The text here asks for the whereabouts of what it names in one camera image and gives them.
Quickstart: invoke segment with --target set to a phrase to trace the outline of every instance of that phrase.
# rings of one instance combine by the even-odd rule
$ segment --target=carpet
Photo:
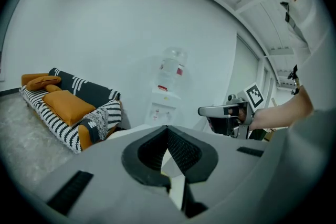
[[[0,97],[0,154],[12,180],[32,192],[75,155],[42,124],[19,93]]]

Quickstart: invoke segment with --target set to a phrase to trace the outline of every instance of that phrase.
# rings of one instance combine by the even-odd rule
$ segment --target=water bottle
[[[163,91],[174,92],[183,75],[183,68],[187,61],[187,53],[181,48],[170,47],[163,53],[157,86]]]

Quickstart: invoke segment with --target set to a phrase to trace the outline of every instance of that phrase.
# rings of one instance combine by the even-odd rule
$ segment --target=orange pillow
[[[48,76],[48,73],[36,73],[36,74],[24,74],[21,76],[21,85],[27,85],[30,80],[36,79],[38,77]]]
[[[56,76],[38,77],[36,79],[30,80],[27,83],[26,88],[29,91],[36,91],[36,90],[43,89],[44,86],[46,86],[48,84],[58,84],[60,82],[61,82],[61,78],[56,77]]]
[[[55,91],[43,96],[42,100],[69,126],[80,121],[96,108],[69,91]]]
[[[53,85],[53,84],[48,84],[44,88],[48,92],[56,92],[56,91],[61,91],[62,90],[60,87],[57,87],[56,85]]]

